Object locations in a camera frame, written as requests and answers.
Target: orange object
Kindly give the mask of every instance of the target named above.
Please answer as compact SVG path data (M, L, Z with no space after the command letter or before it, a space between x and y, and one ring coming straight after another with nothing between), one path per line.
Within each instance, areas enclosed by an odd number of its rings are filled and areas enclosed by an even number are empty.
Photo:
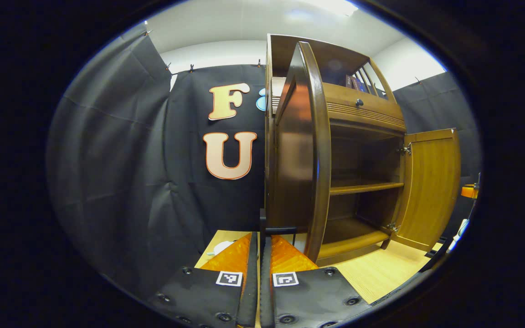
M271 237L271 274L299 272L319 268L281 236Z
M461 195L471 199L477 199L477 192L479 190L475 189L473 184L466 184L461 188Z
M248 251L252 232L226 247L212 259L202 265L204 270L242 272L242 292L246 282L246 269L248 268Z

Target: black curtain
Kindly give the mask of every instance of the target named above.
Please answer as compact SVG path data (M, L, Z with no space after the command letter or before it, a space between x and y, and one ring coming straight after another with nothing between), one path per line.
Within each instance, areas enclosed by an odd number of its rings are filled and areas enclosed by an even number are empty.
M172 210L163 158L171 74L145 33L132 28L81 69L46 145L48 187L67 235L101 274L143 298L171 264L195 262L204 247L182 238Z
M456 128L461 150L461 186L477 182L481 172L479 131L467 99L450 73L394 91L407 127L407 133ZM452 238L461 221L469 216L473 200L458 196L453 214L442 236Z
M213 108L210 88L246 83L242 105L231 104L233 118L209 120ZM257 108L265 87L265 66L227 65L185 71L177 75L167 105L165 128L165 165L179 197L181 222L208 245L217 230L257 231L260 208L264 207L264 112ZM226 133L223 160L225 166L239 162L239 143L235 133L254 132L252 167L236 180L219 179L206 168L206 133ZM203 224L193 224L194 218Z

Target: white wall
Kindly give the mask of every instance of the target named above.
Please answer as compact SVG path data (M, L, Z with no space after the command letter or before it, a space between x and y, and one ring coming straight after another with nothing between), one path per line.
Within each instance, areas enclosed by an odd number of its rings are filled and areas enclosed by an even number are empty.
M194 69L222 65L254 65L259 59L261 64L265 64L266 56L267 42L261 40L202 43L161 54L166 64L171 62L169 69L172 73L188 71L190 64L194 64ZM385 48L372 59L393 91L413 84L417 79L423 80L445 72L435 58L407 37ZM369 73L371 77L375 76L374 73ZM177 75L171 78L172 88L176 78Z
M362 6L350 16L325 9L337 8L338 2L343 0L186 0L148 17L147 29L160 54L218 41L265 41L271 33L322 40L374 56L404 37Z
M413 84L417 79L423 80L446 72L427 50L408 37L382 50L372 59L392 91Z
M166 64L171 62L171 73L188 71L190 64L194 64L194 69L222 65L256 65L260 59L261 65L264 65L267 60L267 42L237 40L202 43L163 52L161 58ZM177 75L171 77L172 88L176 78Z

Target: screw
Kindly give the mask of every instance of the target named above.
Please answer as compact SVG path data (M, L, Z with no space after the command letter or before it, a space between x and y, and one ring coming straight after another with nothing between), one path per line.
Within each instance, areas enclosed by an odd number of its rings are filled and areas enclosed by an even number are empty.
M155 296L156 296L158 299L160 299L161 301L163 301L163 302L169 302L169 301L171 301L171 299L169 299L169 297L163 295L162 293L157 293Z
M224 322L229 322L232 318L230 315L226 314L226 313L220 313L218 315L218 319L221 320L221 321L224 321Z
M282 316L281 319L279 319L279 321L281 323L290 324L295 321L295 317L292 315L285 315L285 316Z
M337 322L335 321L330 321L330 322L326 322L324 324L321 325L321 328L327 328L329 326L333 326L334 324L336 324Z
M179 319L179 320L181 320L181 321L183 321L185 323L191 323L190 319L188 319L186 317L183 317L183 316L179 316L179 317L177 317L177 319Z
M357 298L350 298L348 299L348 301L345 303L346 305L356 305L358 304L360 300L357 299Z

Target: blue circle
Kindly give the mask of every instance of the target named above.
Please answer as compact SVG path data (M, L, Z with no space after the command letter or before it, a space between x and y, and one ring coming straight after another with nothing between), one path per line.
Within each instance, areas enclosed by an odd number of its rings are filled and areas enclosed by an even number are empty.
M263 112L267 110L266 102L264 100L264 97L260 97L257 100L257 108L262 110Z

